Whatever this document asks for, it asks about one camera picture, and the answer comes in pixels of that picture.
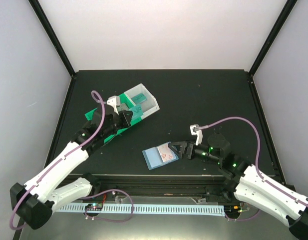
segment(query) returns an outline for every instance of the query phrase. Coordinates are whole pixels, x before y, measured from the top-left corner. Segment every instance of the purple cable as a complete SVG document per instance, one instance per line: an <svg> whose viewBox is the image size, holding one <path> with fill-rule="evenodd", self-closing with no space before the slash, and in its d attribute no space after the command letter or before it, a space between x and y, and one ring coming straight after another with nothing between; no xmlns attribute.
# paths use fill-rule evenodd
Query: purple cable
<svg viewBox="0 0 308 240"><path fill-rule="evenodd" d="M123 220L112 220L112 219L107 219L107 218L102 218L102 217L91 217L91 216L88 216L87 215L87 211L88 211L88 209L86 209L85 210L85 217L87 217L87 218L90 218L90 219L92 219L92 218L94 218L94 219L97 219L97 220L103 220L103 221L107 221L107 222L111 222L111 223L123 223L123 222L125 222L125 221L128 221L128 220L130 220L132 217L133 217L133 212L134 212L134 202L133 202L133 200L132 200L132 198L130 197L130 195L128 194L128 193L126 193L125 191L123 191L123 190L119 190L119 189L110 189L110 190L106 190L106 191L102 191L102 192L100 192L100 193L98 193L98 194L95 194L95 195L93 195L93 196L86 196L86 197L82 197L82 198L80 198L80 199L92 199L92 198L95 198L95 197L98 197L98 196L100 196L100 195L103 195L103 194L105 194L105 193L110 193L110 192L112 192L112 191L116 191L116 192L121 192L122 194L125 194L128 198L129 198L129 200L130 200L130 203L132 204L132 209L131 209L131 212L130 212L130 214L129 214L129 217L127 217L127 218L125 218L125 219L123 219Z"/></svg>
<svg viewBox="0 0 308 240"><path fill-rule="evenodd" d="M97 134L98 132L100 131L101 127L103 126L103 123L104 123L104 120L105 120L105 105L104 105L104 101L102 99L102 97L100 96L100 94L93 90L91 92L91 95L92 95L92 98L98 103L98 104L101 104L102 106L102 118L101 118L101 121L100 121L100 124L97 128L97 130L92 134L92 136L90 136L85 142L83 142L82 144L80 144L79 146L77 146L76 148L74 148L73 150L69 151L68 153L66 153L64 155L64 157L66 158L68 155L72 154L73 152L75 152L76 150L80 149L81 147L83 147L84 145L88 144ZM36 183L39 183L57 164L59 164L62 160L64 160L63 158L60 158L59 160L57 160L57 162L55 162L49 169L47 169L43 174L42 176L40 176L40 178L37 180ZM24 228L26 226L26 224L23 224L22 226L19 226L19 227L14 227L13 226L13 220L14 220L14 217L16 215L16 212L19 208L19 206L21 205L21 203L24 201L24 199L27 197L27 195L30 193L30 191L32 191L34 189L34 187L36 187L35 185L31 186L29 188L29 190L27 190L25 192L25 194L19 199L19 201L17 202L14 210L13 210L13 213L9 219L9 227L12 229L12 230L20 230L22 228Z"/></svg>
<svg viewBox="0 0 308 240"><path fill-rule="evenodd" d="M205 126L201 126L201 127L199 126L199 127L196 128L196 130L198 131L198 130L207 129L207 128L213 127L213 126L215 126L215 125L217 125L217 124L223 123L223 122L225 122L225 121L234 120L234 119L236 119L236 120L242 120L242 121L248 123L248 124L253 128L253 130L254 130L254 132L255 132L255 134L256 134L256 138L257 138L257 153L256 153L255 167L256 167L256 172L257 172L257 174L259 175L259 177L260 177L262 180L264 180L264 176L261 175L261 173L260 173L260 171L259 171L259 167L258 167L259 153L260 153L260 137L259 137L259 133L258 133L258 131L257 131L257 128L255 127L255 125L252 124L251 121L249 121L249 120L247 120L247 119L245 119L245 118L243 118L243 117L240 117L240 116L231 116L231 117L227 117L227 118L221 119L221 120L219 120L219 121L217 121L217 122L214 122L214 123L212 123L212 124L210 124L210 125L205 125ZM280 191L280 192L283 193L284 195L290 197L292 200L294 200L294 201L296 201L296 202L298 202L298 203L300 203L300 204L302 204L302 205L304 205L305 207L308 208L308 204L306 204L305 202L303 202L303 201L297 199L296 197L290 195L289 193L285 192L284 190L282 190L282 189L279 188L278 186L275 186L275 185L272 184L270 181L264 180L264 182L268 183L270 186L272 186L272 187L275 188L276 190Z"/></svg>
<svg viewBox="0 0 308 240"><path fill-rule="evenodd" d="M258 217L258 215L260 214L260 212L261 212L261 211L258 210L258 211L255 213L255 215L253 215L253 216L251 216L251 217L249 217L249 218L245 218L245 219L239 219L239 218L233 219L233 218L229 218L229 217L227 216L227 214L225 214L225 218L227 218L228 221L245 222L245 221L249 221L249 220L255 219L256 217Z"/></svg>

